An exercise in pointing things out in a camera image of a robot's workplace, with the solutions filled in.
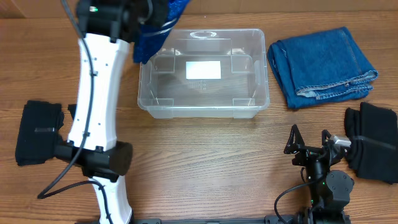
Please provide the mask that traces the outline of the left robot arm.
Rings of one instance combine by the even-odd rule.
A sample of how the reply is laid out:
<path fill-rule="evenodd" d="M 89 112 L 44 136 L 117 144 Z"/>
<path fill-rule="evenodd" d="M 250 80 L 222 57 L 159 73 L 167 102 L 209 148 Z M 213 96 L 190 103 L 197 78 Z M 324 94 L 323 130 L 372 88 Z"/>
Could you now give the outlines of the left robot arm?
<path fill-rule="evenodd" d="M 141 26 L 160 28 L 168 13 L 168 1 L 81 0 L 71 16 L 79 36 L 80 84 L 72 128 L 55 156 L 88 178 L 99 204 L 98 223 L 134 223 L 125 180 L 132 145 L 116 136 L 119 86 Z"/>

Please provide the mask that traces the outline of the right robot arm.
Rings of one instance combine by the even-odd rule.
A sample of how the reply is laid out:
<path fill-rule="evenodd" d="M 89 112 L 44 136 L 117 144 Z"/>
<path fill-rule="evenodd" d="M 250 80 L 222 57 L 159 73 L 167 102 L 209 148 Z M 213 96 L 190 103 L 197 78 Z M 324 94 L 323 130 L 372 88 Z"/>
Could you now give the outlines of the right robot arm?
<path fill-rule="evenodd" d="M 322 146 L 307 146 L 297 125 L 293 125 L 284 154 L 293 154 L 292 164 L 300 166 L 303 172 L 303 184 L 292 187 L 290 191 L 308 187 L 310 207 L 304 207 L 297 214 L 283 223 L 350 223 L 344 214 L 344 207 L 349 204 L 354 180 L 341 170 L 331 170 L 347 155 L 351 141 L 347 137 L 322 131 Z"/>

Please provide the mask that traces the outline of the blue green sequin cloth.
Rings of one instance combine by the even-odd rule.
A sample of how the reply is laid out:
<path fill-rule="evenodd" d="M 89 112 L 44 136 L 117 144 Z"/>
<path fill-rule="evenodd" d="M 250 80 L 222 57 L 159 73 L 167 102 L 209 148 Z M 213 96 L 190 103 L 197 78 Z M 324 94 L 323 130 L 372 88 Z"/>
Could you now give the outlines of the blue green sequin cloth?
<path fill-rule="evenodd" d="M 177 24 L 189 0 L 151 1 L 151 18 L 140 25 L 134 41 L 134 63 L 146 64 L 163 46 L 166 38 Z"/>

